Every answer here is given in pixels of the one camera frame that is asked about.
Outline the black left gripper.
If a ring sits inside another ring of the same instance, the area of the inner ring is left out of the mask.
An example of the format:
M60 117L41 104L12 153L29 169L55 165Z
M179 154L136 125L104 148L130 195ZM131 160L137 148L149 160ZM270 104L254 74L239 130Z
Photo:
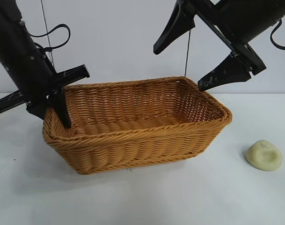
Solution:
M52 108L65 128L71 127L64 87L88 78L85 65L56 72L41 48L18 55L0 52L0 61L18 90L0 99L0 114L26 104L28 113L44 120Z

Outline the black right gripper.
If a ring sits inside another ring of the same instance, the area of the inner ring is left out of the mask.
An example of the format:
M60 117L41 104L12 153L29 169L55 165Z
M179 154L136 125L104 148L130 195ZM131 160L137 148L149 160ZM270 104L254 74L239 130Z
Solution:
M153 45L153 52L160 54L181 35L195 28L194 17L198 16L231 51L198 81L198 89L206 91L229 83L246 82L251 79L249 72L257 75L266 66L248 44L259 32L251 30L250 18L243 15L245 9L239 0L222 0L217 4L209 0L177 0L165 29Z

